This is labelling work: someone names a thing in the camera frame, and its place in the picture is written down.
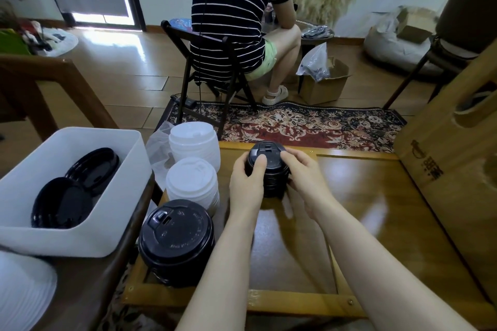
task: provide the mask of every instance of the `light green shorts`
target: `light green shorts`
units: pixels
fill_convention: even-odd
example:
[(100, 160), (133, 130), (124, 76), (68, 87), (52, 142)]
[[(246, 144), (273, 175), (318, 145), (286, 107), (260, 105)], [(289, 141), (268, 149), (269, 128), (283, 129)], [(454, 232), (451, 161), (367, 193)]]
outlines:
[(245, 78), (247, 79), (247, 81), (252, 81), (258, 79), (259, 77), (264, 76), (266, 73), (272, 70), (274, 65), (276, 64), (276, 54), (278, 53), (278, 50), (271, 41), (267, 39), (265, 39), (265, 41), (266, 41), (266, 56), (264, 58), (264, 61), (257, 69), (253, 70), (250, 73), (245, 74)]

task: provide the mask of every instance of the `striped shirt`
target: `striped shirt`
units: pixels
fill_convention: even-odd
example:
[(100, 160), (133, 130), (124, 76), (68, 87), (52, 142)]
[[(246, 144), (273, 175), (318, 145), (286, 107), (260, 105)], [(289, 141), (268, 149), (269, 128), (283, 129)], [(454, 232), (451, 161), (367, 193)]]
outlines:
[[(233, 43), (245, 73), (257, 69), (265, 57), (261, 20), (269, 2), (281, 4), (288, 0), (193, 0), (192, 28), (202, 35)], [(193, 66), (199, 79), (229, 80), (231, 65), (226, 54), (218, 49), (190, 44)]]

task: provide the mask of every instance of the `folding chair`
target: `folding chair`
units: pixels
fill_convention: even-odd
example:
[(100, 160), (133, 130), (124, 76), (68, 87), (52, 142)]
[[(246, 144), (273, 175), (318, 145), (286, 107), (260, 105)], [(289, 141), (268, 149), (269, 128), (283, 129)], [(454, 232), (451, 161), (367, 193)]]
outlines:
[[(245, 74), (242, 71), (242, 67), (240, 66), (235, 50), (233, 49), (233, 46), (230, 44), (228, 37), (224, 37), (222, 40), (220, 40), (220, 39), (207, 37), (205, 35), (200, 35), (199, 33), (195, 32), (183, 31), (172, 27), (169, 21), (166, 20), (162, 21), (160, 26), (162, 27), (164, 32), (166, 32), (166, 34), (169, 36), (171, 41), (176, 45), (178, 50), (186, 58), (186, 66), (183, 76), (183, 86), (181, 89), (181, 99), (179, 102), (177, 124), (183, 122), (183, 113), (191, 115), (200, 121), (207, 122), (213, 125), (214, 127), (218, 127), (217, 135), (218, 135), (218, 140), (220, 140), (223, 135), (224, 125), (226, 124), (226, 118), (228, 117), (228, 109), (230, 106), (230, 101), (232, 100), (233, 97), (236, 97), (243, 101), (247, 101), (251, 105), (252, 110), (254, 112), (257, 112), (258, 110), (257, 103), (253, 98), (252, 91), (249, 88), (249, 84), (245, 78)], [(217, 121), (215, 119), (197, 113), (196, 111), (193, 111), (185, 106), (186, 92), (188, 90), (189, 82), (194, 80), (196, 83), (199, 83), (200, 81), (196, 79), (197, 72), (190, 74), (194, 58), (190, 50), (183, 43), (182, 39), (189, 41), (198, 47), (212, 47), (213, 49), (221, 49), (226, 53), (226, 55), (231, 61), (232, 74), (231, 74), (231, 80), (229, 82), (219, 81), (215, 79), (212, 80), (202, 79), (202, 82), (207, 84), (211, 92), (216, 97), (219, 97), (220, 93), (226, 94), (226, 101), (224, 102), (223, 113), (221, 114), (220, 121)], [(237, 95), (237, 93), (242, 89), (245, 93), (246, 98)]]

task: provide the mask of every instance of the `black cup lid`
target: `black cup lid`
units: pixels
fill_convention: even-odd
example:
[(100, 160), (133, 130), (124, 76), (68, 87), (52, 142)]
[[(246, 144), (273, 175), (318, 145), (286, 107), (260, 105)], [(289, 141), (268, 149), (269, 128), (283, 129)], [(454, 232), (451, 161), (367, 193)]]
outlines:
[(212, 220), (201, 205), (172, 200), (148, 216), (140, 232), (140, 250), (152, 264), (181, 263), (202, 250), (212, 230)]
[(48, 182), (36, 197), (31, 213), (34, 228), (73, 228), (93, 209), (90, 194), (73, 179), (59, 177)]
[(65, 174), (81, 183), (92, 195), (100, 195), (119, 166), (119, 156), (110, 148), (99, 148), (84, 155)]
[(280, 157), (282, 151), (286, 151), (286, 149), (279, 143), (269, 140), (261, 141), (250, 150), (247, 163), (253, 168), (257, 157), (259, 157), (259, 155), (265, 155), (267, 157), (266, 173), (280, 173), (288, 169), (288, 166)]

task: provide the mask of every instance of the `open cardboard box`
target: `open cardboard box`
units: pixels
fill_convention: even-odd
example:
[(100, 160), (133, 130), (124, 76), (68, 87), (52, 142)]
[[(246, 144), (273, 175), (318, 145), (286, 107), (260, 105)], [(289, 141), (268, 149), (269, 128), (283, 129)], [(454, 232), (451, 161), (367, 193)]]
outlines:
[(332, 56), (328, 57), (330, 77), (316, 82), (312, 76), (305, 75), (300, 96), (309, 105), (335, 101), (340, 98), (347, 78), (350, 77), (349, 67)]
[(421, 7), (405, 7), (397, 16), (397, 37), (414, 43), (423, 43), (435, 33), (435, 11)]

